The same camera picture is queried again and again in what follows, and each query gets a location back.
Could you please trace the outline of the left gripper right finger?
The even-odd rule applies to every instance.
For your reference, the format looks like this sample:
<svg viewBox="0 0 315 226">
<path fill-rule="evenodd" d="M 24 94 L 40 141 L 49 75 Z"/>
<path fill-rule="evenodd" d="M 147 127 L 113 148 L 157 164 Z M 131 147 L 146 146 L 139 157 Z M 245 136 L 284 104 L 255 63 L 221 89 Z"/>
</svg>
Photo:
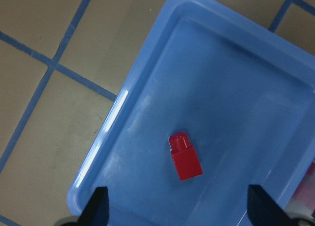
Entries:
<svg viewBox="0 0 315 226">
<path fill-rule="evenodd" d="M 253 226 L 298 226 L 260 185 L 248 186 L 247 214 Z"/>
</svg>

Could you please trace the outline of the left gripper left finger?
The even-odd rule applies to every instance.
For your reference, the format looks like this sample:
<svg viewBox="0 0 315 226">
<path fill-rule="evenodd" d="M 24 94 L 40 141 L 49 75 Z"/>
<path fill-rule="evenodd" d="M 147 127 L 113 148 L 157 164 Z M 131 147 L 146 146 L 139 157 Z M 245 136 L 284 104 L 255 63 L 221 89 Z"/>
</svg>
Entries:
<svg viewBox="0 0 315 226">
<path fill-rule="evenodd" d="M 78 226 L 106 226 L 109 222 L 107 187 L 97 187 L 76 224 Z"/>
</svg>

